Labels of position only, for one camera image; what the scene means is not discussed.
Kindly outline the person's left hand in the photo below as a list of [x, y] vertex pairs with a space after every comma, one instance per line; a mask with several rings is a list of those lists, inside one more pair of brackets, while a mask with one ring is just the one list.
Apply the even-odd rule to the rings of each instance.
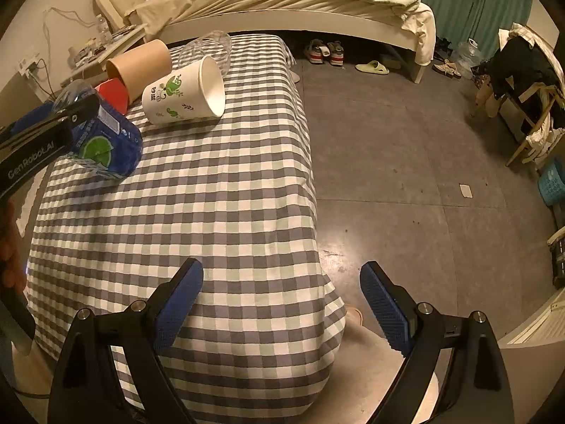
[[27, 284], [25, 268], [20, 254], [21, 236], [15, 222], [11, 200], [1, 205], [1, 283], [21, 294]]

